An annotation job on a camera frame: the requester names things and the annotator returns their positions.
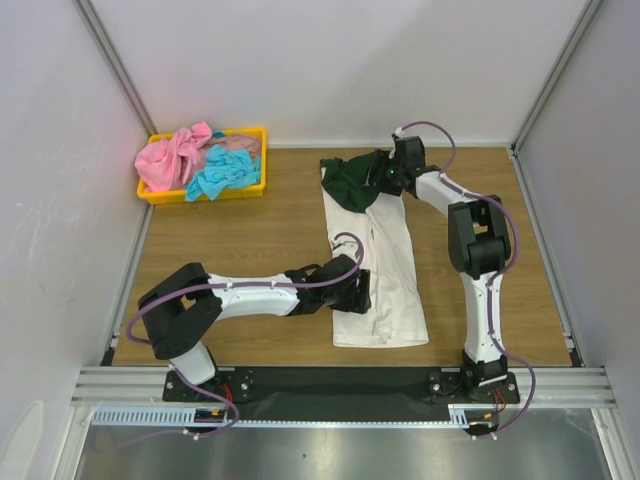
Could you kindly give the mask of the white green raglan t-shirt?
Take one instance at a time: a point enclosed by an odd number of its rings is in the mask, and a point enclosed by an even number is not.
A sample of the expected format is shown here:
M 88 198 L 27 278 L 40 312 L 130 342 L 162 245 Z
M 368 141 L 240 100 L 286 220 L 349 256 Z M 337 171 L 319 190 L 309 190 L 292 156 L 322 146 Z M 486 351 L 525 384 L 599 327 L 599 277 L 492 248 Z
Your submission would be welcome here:
M 367 185 L 372 153 L 320 161 L 322 196 L 331 249 L 341 232 L 364 247 L 371 307 L 365 314 L 333 313 L 333 345 L 401 348 L 429 342 L 417 289 L 411 237 L 402 197 Z

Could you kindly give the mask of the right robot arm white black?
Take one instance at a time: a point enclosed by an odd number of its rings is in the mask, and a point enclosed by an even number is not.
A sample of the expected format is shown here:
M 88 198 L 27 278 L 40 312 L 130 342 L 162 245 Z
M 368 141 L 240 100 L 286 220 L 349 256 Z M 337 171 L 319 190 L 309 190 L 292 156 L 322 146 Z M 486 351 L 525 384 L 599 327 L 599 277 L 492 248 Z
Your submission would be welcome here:
M 454 389 L 474 402 L 484 401 L 508 376 L 501 338 L 500 290 L 512 247 L 508 216 L 496 196 L 482 196 L 426 164 L 418 136 L 392 135 L 390 151 L 377 151 L 367 182 L 380 192 L 407 192 L 447 219 L 448 256 L 460 274 L 465 294 L 467 331 L 460 385 Z

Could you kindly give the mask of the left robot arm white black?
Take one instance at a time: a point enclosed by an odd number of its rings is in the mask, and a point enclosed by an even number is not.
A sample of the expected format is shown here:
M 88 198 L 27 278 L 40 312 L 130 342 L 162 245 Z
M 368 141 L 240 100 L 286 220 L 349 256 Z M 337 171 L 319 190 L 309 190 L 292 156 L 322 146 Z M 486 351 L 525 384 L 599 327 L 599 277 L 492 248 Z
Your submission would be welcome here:
M 322 308 L 364 314 L 371 306 L 369 286 L 370 271 L 347 254 L 253 279 L 214 275 L 200 263 L 188 263 L 138 300 L 136 318 L 147 335 L 140 341 L 183 375 L 189 393 L 208 400 L 220 388 L 216 362 L 203 343 L 215 322 L 311 315 Z

